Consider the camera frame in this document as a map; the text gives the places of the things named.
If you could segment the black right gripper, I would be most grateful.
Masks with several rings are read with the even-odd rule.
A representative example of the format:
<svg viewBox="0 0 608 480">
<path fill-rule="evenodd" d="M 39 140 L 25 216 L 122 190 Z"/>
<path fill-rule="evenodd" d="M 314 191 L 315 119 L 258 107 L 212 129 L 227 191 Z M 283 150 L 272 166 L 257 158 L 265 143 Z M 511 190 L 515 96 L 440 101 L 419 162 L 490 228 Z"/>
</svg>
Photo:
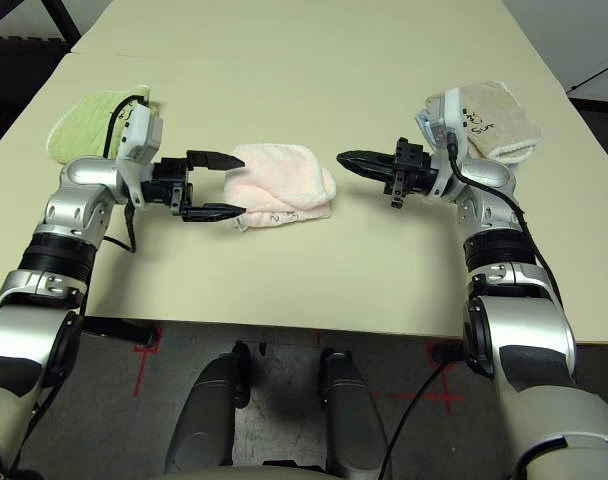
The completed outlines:
<svg viewBox="0 0 608 480">
<path fill-rule="evenodd" d="M 392 154 L 351 150 L 339 153 L 336 159 L 357 175 L 385 183 L 384 193 L 391 196 L 391 206 L 397 209 L 408 195 L 428 195 L 438 174 L 423 146 L 404 137 L 397 140 Z"/>
</svg>

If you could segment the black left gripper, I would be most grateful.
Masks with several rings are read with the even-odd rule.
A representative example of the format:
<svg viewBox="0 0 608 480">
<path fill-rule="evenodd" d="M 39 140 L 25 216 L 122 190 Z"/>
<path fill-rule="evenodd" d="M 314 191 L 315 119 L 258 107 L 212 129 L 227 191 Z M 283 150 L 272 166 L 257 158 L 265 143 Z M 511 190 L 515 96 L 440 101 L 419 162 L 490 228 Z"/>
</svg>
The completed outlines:
<svg viewBox="0 0 608 480">
<path fill-rule="evenodd" d="M 245 208 L 225 203 L 208 203 L 192 206 L 193 185 L 189 172 L 193 168 L 228 171 L 244 168 L 239 158 L 214 151 L 188 150 L 186 157 L 163 157 L 153 163 L 151 179 L 141 184 L 147 204 L 161 204 L 184 222 L 219 222 L 234 219 L 246 212 Z"/>
</svg>

